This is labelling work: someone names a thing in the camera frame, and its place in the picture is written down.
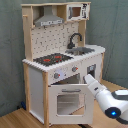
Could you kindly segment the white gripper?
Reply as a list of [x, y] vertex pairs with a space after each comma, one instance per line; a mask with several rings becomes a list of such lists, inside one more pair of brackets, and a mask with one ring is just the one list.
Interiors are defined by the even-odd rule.
[[93, 96], [96, 96], [104, 86], [100, 84], [92, 75], [88, 74], [84, 77], [89, 90], [92, 92]]

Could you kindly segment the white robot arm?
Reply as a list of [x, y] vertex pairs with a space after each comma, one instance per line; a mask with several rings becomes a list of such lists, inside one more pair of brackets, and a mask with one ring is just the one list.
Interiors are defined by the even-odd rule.
[[128, 125], [128, 90], [120, 89], [111, 92], [90, 74], [84, 79], [103, 113], [121, 124]]

